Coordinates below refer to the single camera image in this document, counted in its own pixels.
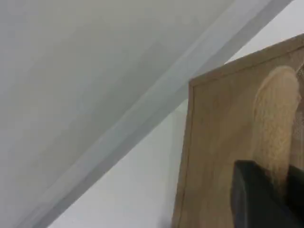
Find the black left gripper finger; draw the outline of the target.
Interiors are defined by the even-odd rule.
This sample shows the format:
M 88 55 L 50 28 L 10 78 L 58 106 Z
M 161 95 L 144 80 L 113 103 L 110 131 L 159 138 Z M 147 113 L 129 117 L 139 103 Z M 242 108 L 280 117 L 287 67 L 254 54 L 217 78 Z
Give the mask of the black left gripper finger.
M 287 177 L 287 202 L 296 215 L 304 214 L 304 171 L 292 165 Z
M 236 228 L 302 228 L 304 215 L 296 215 L 270 179 L 254 161 L 234 163 L 230 207 Z

